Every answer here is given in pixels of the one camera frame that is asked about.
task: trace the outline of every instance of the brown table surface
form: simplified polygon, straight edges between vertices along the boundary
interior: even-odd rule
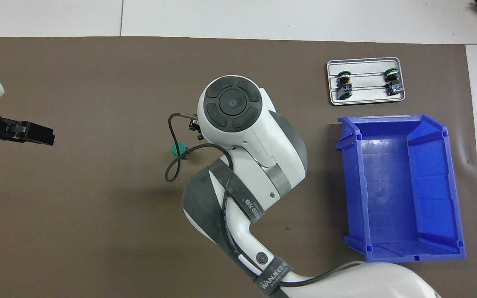
[[[398,57],[398,103],[334,107],[325,64]],[[467,258],[403,264],[445,298],[477,297],[477,156],[465,47],[194,38],[0,38],[5,118],[51,127],[53,147],[0,141],[0,297],[262,297],[184,217],[184,162],[167,183],[171,113],[239,74],[264,87],[308,150],[306,179],[252,226],[295,272],[350,260],[338,117],[426,113],[448,125]],[[187,120],[178,139],[198,144]]]

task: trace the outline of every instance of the gray velcro strap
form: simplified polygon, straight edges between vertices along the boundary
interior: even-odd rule
[[[265,296],[275,291],[286,274],[292,270],[280,257],[274,257],[270,265],[253,282]]]
[[[209,170],[231,195],[251,223],[257,222],[265,214],[265,210],[259,204],[257,198],[221,159],[215,160],[209,166]]]

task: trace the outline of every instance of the blue plastic bin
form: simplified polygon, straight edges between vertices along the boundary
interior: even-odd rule
[[[345,117],[349,236],[367,262],[464,259],[448,129],[428,115]]]

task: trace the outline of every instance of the metal tray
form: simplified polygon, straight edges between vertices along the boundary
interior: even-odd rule
[[[401,64],[396,57],[331,60],[327,62],[327,80],[331,102],[336,106],[342,106],[344,104],[403,100],[406,91],[393,96],[388,96],[386,91],[384,71],[392,67],[399,68],[399,81],[403,83]],[[337,98],[337,75],[344,70],[351,72],[352,96],[345,100],[339,100]]]

